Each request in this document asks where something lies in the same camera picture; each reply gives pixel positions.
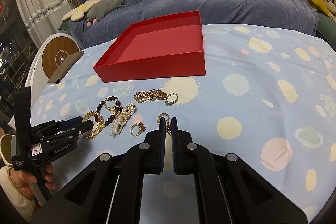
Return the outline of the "person's left hand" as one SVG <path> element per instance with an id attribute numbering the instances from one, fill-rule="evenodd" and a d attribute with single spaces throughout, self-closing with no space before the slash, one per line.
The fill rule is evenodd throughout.
<path id="1" fill-rule="evenodd" d="M 29 198 L 35 197 L 30 184 L 36 184 L 37 179 L 33 174 L 25 170 L 15 171 L 13 168 L 9 172 L 9 178 L 18 186 L 19 190 Z M 45 166 L 45 185 L 49 190 L 55 190 L 53 166 L 51 163 Z"/>

